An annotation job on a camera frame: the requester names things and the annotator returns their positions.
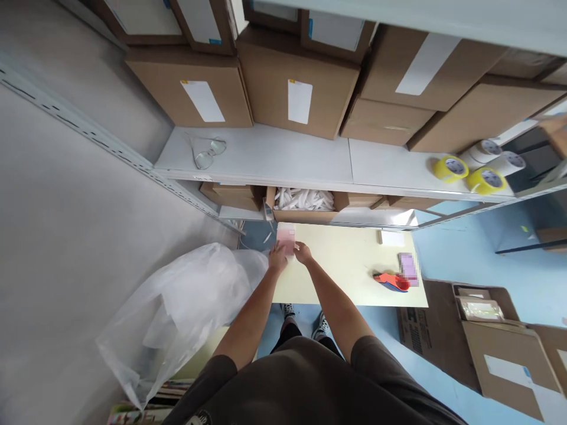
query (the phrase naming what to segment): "clear plastic bag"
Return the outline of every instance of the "clear plastic bag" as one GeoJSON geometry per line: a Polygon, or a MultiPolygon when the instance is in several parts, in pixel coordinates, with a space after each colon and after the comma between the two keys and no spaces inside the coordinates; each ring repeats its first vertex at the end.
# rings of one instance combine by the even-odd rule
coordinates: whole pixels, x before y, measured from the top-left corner
{"type": "Polygon", "coordinates": [[[162,267],[136,289],[96,343],[137,408],[236,317],[267,269],[258,251],[214,243],[162,267]]]}

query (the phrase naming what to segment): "packing tape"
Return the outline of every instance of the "packing tape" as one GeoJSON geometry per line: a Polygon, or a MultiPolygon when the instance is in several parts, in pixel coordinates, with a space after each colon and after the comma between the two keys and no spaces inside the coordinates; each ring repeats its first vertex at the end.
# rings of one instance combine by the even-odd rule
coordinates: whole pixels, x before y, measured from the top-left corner
{"type": "Polygon", "coordinates": [[[503,176],[507,176],[524,169],[526,161],[517,153],[504,151],[502,155],[490,161],[486,166],[496,170],[503,176]]]}
{"type": "Polygon", "coordinates": [[[490,195],[501,191],[508,183],[496,170],[489,167],[482,167],[469,175],[466,179],[467,186],[473,193],[479,195],[490,195]]]}
{"type": "Polygon", "coordinates": [[[468,166],[456,156],[447,155],[433,166],[433,174],[445,183],[453,183],[468,175],[468,166]]]}
{"type": "Polygon", "coordinates": [[[499,147],[493,140],[484,139],[467,149],[461,155],[461,159],[467,163],[469,168],[477,169],[479,168],[477,164],[486,164],[493,159],[498,158],[501,154],[501,147],[499,147]]]}

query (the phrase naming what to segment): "yellow table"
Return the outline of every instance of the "yellow table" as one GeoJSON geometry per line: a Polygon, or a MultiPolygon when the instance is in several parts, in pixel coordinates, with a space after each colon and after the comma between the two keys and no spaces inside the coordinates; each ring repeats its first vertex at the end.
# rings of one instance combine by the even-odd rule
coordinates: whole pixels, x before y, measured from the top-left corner
{"type": "MultiPolygon", "coordinates": [[[[403,232],[405,246],[378,243],[379,230],[317,224],[296,224],[295,240],[307,244],[313,257],[355,305],[427,307],[427,298],[411,232],[403,232]],[[394,292],[372,278],[374,271],[400,272],[399,253],[410,253],[419,286],[394,292]]],[[[275,303],[319,304],[307,269],[294,259],[283,271],[273,296],[275,303]]]]}

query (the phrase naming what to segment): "shoe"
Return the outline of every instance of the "shoe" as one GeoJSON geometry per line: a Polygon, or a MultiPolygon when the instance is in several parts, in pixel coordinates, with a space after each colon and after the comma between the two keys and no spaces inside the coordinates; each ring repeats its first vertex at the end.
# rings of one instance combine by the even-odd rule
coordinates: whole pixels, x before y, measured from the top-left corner
{"type": "Polygon", "coordinates": [[[293,304],[280,303],[279,306],[282,309],[284,320],[287,319],[290,316],[295,317],[295,311],[294,311],[294,305],[293,304]]]}
{"type": "Polygon", "coordinates": [[[329,336],[328,333],[329,333],[330,329],[331,328],[329,327],[329,323],[327,322],[327,318],[323,314],[323,311],[321,311],[321,314],[319,314],[319,326],[317,326],[317,328],[313,331],[313,335],[311,335],[311,338],[317,339],[321,335],[329,336]]]}

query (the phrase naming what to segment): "eyeglasses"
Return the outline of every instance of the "eyeglasses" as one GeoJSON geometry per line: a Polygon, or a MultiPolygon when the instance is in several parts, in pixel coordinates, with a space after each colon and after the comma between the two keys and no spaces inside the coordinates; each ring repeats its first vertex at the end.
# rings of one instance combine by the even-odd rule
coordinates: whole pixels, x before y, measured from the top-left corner
{"type": "Polygon", "coordinates": [[[198,169],[209,168],[214,161],[214,157],[220,155],[226,150],[226,142],[220,137],[215,138],[202,138],[199,136],[193,136],[185,132],[185,139],[191,146],[191,152],[193,153],[193,160],[198,169]],[[209,140],[211,142],[211,148],[207,151],[202,151],[198,155],[195,155],[194,143],[198,140],[209,140]]]}

